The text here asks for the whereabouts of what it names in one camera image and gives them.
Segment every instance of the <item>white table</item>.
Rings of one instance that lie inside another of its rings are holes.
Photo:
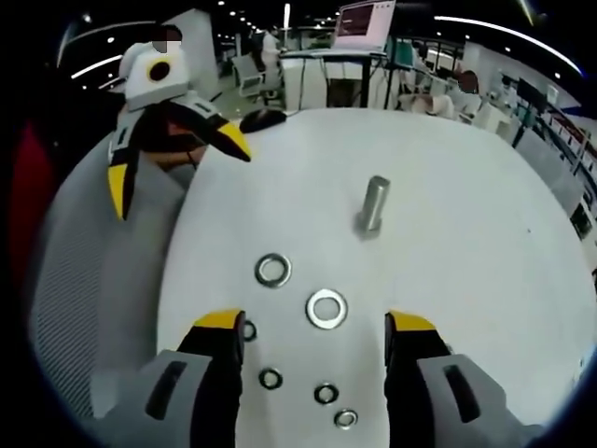
[[[175,349],[199,316],[242,307],[245,346],[239,448],[382,447],[383,315],[423,315],[457,353],[507,392],[522,422],[562,404],[595,328],[590,273],[572,225],[529,165],[497,135],[446,119],[367,109],[302,111],[247,135],[250,164],[208,150],[178,219],[163,277],[158,348]],[[380,237],[353,232],[368,180],[391,179]],[[269,252],[292,277],[254,277]],[[319,288],[348,301],[337,329],[316,329]],[[257,382],[280,370],[275,391]],[[312,393],[333,382],[327,407]],[[359,414],[334,427],[342,408]]]

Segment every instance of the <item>metal cylinder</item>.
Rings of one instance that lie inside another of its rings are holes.
[[[357,229],[364,234],[379,232],[382,226],[382,212],[390,191],[390,181],[374,175],[367,186],[363,208],[357,217]]]

